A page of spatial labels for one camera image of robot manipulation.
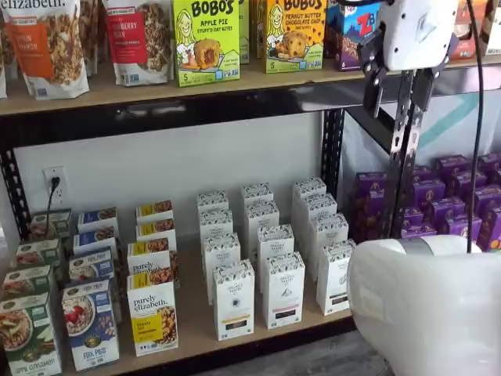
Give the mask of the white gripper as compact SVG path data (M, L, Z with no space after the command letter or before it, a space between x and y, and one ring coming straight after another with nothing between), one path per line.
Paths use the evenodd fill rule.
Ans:
M434 80L451 60L459 43L453 33L458 1L389 1L380 6L379 24L357 46L366 79L362 105L377 118L383 95L382 81L389 71L418 69L413 82L413 103L426 112Z

